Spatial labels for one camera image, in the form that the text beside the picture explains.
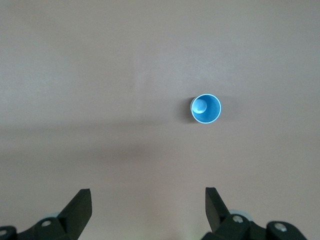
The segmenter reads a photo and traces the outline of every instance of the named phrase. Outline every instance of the blue cup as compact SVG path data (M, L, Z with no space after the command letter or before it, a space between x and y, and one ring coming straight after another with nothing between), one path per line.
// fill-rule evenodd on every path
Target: blue cup
M192 100L190 110L194 119L199 123L210 124L220 116L221 103L212 94L202 94Z

